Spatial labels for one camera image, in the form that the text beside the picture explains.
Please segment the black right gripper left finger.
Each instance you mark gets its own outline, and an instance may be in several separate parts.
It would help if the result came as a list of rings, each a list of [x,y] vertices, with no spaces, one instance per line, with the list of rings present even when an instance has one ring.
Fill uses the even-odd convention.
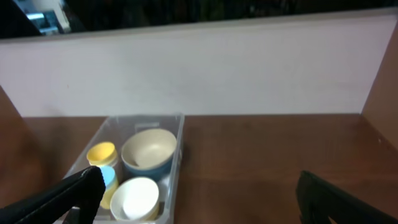
[[[52,188],[1,209],[1,223],[93,223],[105,184],[96,166],[73,174]]]

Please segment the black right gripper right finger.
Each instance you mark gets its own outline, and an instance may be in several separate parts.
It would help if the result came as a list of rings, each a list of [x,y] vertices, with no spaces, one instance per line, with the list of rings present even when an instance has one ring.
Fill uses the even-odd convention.
[[[303,170],[296,187],[302,223],[391,223],[397,219]]]

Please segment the yellow cup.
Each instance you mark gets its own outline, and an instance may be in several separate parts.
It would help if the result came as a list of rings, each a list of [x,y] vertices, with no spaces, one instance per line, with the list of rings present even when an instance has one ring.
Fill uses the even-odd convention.
[[[103,194],[103,198],[100,201],[100,206],[103,209],[109,210],[110,209],[110,204],[111,204],[111,199],[113,197],[113,194],[119,187],[119,182],[115,181],[109,185],[106,186],[105,192]]]
[[[89,149],[86,158],[93,166],[112,166],[118,160],[118,154],[112,142],[101,142]]]

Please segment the light blue cup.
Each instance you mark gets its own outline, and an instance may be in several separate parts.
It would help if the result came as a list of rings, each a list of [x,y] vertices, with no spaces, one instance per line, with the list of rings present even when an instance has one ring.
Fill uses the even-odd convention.
[[[101,170],[101,173],[103,176],[103,181],[104,181],[106,190],[119,187],[118,177],[117,177],[116,171],[114,170],[113,167],[101,166],[100,170]]]

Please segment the white small bowl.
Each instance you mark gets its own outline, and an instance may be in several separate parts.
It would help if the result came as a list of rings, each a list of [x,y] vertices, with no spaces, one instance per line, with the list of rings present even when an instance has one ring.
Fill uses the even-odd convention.
[[[147,177],[135,177],[118,187],[111,199],[110,210],[117,221],[143,222],[159,199],[156,182]]]

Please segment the dark blue bowl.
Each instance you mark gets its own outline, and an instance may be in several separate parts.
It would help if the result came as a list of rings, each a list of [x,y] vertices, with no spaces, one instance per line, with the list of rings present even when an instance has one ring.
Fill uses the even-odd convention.
[[[132,168],[131,166],[128,166],[126,163],[123,164],[124,167],[124,172],[126,177],[148,177],[155,182],[159,181],[161,178],[164,176],[170,174],[172,166],[172,160],[168,160],[165,164],[162,164],[161,166],[158,166],[153,169],[148,169],[148,170],[140,170],[137,168]]]

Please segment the cream large bowl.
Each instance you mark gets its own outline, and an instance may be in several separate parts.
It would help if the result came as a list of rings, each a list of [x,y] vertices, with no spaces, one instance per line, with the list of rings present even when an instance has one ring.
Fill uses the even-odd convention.
[[[152,170],[166,164],[177,148],[177,138],[166,129],[147,129],[130,137],[121,148],[124,164],[135,170]]]

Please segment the yellow small bowl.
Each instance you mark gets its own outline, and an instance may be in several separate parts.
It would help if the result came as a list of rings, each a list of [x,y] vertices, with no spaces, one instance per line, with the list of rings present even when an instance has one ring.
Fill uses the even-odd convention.
[[[159,202],[157,202],[151,211],[147,214],[146,221],[153,221],[156,219],[159,213]]]

